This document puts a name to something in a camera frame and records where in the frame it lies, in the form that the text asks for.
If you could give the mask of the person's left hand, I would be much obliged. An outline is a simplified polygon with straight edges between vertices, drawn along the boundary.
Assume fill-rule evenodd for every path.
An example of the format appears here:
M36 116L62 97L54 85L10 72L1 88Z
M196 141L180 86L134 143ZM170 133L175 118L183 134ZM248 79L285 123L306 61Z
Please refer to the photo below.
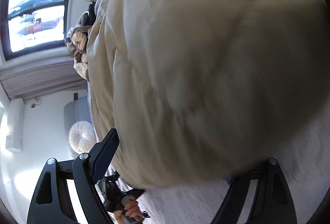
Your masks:
M140 217L143 218L143 213L139 208L138 202L135 200L134 196L129 196L129 202L124 207L125 209L125 217L135 218ZM125 222L121 218L123 215L123 211L118 210L114 212L114 217L117 223L124 224Z

